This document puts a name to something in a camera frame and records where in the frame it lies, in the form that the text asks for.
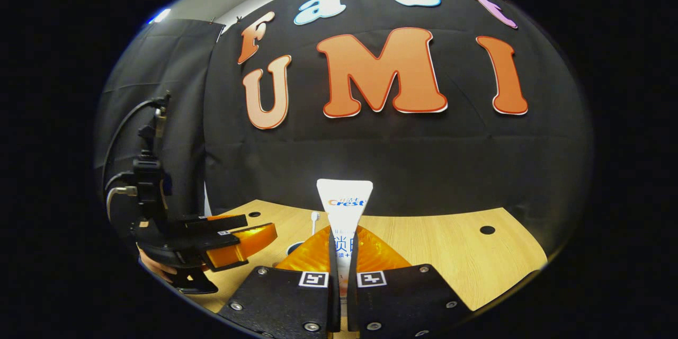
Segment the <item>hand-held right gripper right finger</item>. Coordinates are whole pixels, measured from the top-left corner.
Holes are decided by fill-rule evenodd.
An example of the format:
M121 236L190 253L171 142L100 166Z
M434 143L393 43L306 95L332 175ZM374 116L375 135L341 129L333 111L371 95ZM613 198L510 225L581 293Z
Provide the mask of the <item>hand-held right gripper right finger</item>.
M360 337L435 337L471 317L433 265L411 265L375 234L358 228L347 281L349 330Z

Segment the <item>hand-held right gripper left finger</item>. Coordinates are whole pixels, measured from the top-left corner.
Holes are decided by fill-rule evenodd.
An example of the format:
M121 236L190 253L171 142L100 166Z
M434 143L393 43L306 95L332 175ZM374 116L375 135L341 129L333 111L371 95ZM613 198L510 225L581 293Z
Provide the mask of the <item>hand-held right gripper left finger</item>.
M313 259L328 260L327 271L291 271L257 266L218 315L242 330L268 337L331 337L340 330L340 282L330 227L305 247L319 242Z

